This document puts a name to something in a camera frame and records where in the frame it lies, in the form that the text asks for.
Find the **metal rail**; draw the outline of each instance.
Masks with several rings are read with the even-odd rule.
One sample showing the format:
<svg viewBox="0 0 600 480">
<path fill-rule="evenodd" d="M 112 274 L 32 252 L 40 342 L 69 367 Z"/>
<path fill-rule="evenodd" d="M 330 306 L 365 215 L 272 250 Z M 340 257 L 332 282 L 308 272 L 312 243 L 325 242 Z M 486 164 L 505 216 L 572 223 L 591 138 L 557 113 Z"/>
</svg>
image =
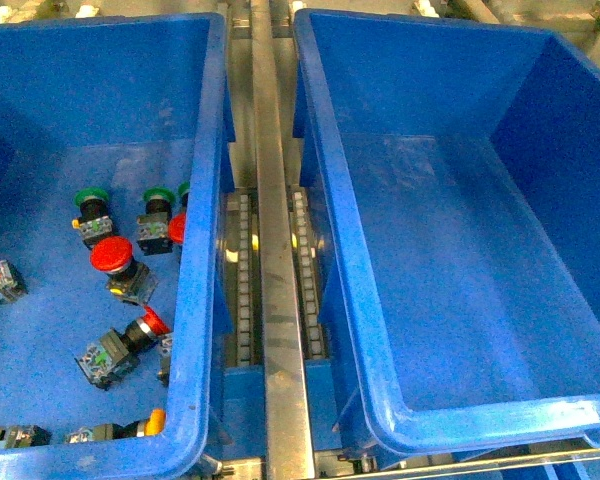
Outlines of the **metal rail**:
<svg viewBox="0 0 600 480">
<path fill-rule="evenodd" d="M 383 472 L 357 473 L 350 462 L 341 461 L 342 451 L 322 451 L 316 453 L 316 470 L 320 478 L 338 478 L 339 480 L 418 480 L 430 478 L 445 478 L 449 475 L 475 474 L 493 471 L 507 472 L 510 470 L 532 467 L 548 467 L 556 465 L 556 470 L 563 464 L 576 462 L 574 472 L 583 471 L 580 462 L 600 460 L 600 450 L 587 447 L 577 441 L 551 442 L 528 447 L 511 448 L 494 452 L 493 456 L 466 462 L 454 462 L 451 455 L 435 455 L 416 457 L 402 462 L 401 468 Z M 266 461 L 260 458 L 234 460 L 225 463 L 231 480 L 264 480 Z M 534 478 L 545 480 L 588 480 L 588 476 L 571 475 L 548 477 L 524 475 L 507 476 L 507 478 Z"/>
<path fill-rule="evenodd" d="M 482 0 L 454 0 L 460 8 L 465 10 L 471 18 L 480 23 L 498 25 L 500 20 L 493 14 Z"/>
<path fill-rule="evenodd" d="M 312 246 L 313 230 L 304 189 L 296 188 L 292 192 L 291 218 L 293 248 L 296 257 L 296 276 L 298 278 L 305 340 L 305 358 L 317 360 L 326 357 L 326 348 L 322 326 L 318 324 L 320 288 L 315 269 L 316 252 Z"/>
<path fill-rule="evenodd" d="M 251 1 L 267 478 L 314 478 L 269 0 Z"/>
</svg>

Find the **red push button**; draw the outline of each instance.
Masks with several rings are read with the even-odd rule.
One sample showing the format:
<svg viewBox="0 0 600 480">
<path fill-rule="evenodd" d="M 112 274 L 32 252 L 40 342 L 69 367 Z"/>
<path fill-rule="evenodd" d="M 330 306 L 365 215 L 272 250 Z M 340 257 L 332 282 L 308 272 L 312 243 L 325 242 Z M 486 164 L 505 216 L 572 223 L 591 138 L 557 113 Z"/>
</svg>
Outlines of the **red push button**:
<svg viewBox="0 0 600 480">
<path fill-rule="evenodd" d="M 164 324 L 162 319 L 156 312 L 153 311 L 151 307 L 145 305 L 144 310 L 147 313 L 144 315 L 144 317 L 142 317 L 142 319 L 153 333 L 155 333 L 157 336 L 160 336 L 171 332 L 171 329 Z"/>
<path fill-rule="evenodd" d="M 178 245 L 184 243 L 184 228 L 187 223 L 187 214 L 179 213 L 169 222 L 169 238 Z"/>
<path fill-rule="evenodd" d="M 133 245 L 124 237 L 109 237 L 91 250 L 91 265 L 101 272 L 119 270 L 133 258 Z"/>
</svg>

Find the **yellow push button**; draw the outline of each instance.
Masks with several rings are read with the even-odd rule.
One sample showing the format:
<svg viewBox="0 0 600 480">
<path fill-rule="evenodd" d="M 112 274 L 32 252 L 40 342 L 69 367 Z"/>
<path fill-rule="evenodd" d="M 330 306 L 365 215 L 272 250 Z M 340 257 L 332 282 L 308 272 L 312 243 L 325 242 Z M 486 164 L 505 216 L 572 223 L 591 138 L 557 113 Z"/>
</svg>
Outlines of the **yellow push button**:
<svg viewBox="0 0 600 480">
<path fill-rule="evenodd" d="M 164 430 L 164 423 L 166 420 L 167 412 L 161 408 L 156 408 L 151 412 L 151 416 L 149 417 L 149 420 L 147 420 L 147 424 L 144 427 L 144 434 L 146 436 L 158 435 Z"/>
</svg>

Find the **blue plastic crate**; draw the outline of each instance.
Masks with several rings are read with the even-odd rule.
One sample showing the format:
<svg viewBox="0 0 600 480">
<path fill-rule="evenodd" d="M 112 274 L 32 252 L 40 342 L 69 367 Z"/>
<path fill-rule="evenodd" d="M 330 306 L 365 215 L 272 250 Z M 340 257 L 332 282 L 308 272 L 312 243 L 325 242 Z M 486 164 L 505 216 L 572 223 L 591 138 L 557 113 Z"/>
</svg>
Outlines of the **blue plastic crate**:
<svg viewBox="0 0 600 480">
<path fill-rule="evenodd" d="M 174 478 L 227 441 L 222 428 L 225 30 L 219 15 L 0 26 L 0 257 L 29 294 L 0 306 L 0 426 L 35 424 L 51 445 L 0 451 L 0 478 Z M 150 305 L 174 329 L 171 383 L 159 356 L 109 391 L 74 357 L 142 309 L 115 300 L 72 229 L 73 196 L 98 186 L 135 242 L 142 193 L 191 181 L 178 254 L 143 257 L 159 279 Z M 81 426 L 129 424 L 166 408 L 154 437 L 66 445 Z"/>
<path fill-rule="evenodd" d="M 532 29 L 302 10 L 295 34 L 350 455 L 600 446 L 600 71 Z"/>
</svg>

